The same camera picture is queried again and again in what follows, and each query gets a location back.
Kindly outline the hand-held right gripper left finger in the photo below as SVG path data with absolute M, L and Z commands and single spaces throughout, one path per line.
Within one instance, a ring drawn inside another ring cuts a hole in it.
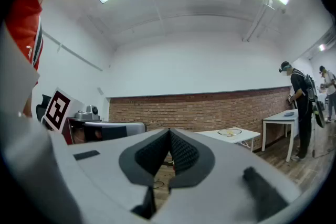
M 61 134 L 49 133 L 58 168 L 82 220 L 142 219 L 132 210 L 149 200 L 153 176 L 149 176 L 147 184 L 135 184 L 121 169 L 119 159 L 129 147 L 144 146 L 165 133 L 165 129 L 158 129 L 116 140 L 77 145 L 67 145 Z

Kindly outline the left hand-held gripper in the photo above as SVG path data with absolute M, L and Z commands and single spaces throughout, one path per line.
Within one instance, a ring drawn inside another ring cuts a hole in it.
M 84 123 L 87 142 L 115 140 L 146 132 L 146 124 L 143 122 L 100 122 L 101 117 L 96 106 L 85 105 L 60 88 L 55 89 L 43 119 L 52 130 L 64 136 L 68 145 L 75 143 L 72 124 L 82 127 Z

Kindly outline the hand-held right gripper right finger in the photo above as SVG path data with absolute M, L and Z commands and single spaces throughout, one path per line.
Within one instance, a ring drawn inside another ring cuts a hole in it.
M 174 188 L 155 223 L 256 223 L 254 199 L 243 180 L 243 172 L 253 167 L 288 203 L 301 190 L 285 174 L 241 146 L 205 135 L 179 130 L 212 150 L 215 163 L 210 174 L 197 186 Z

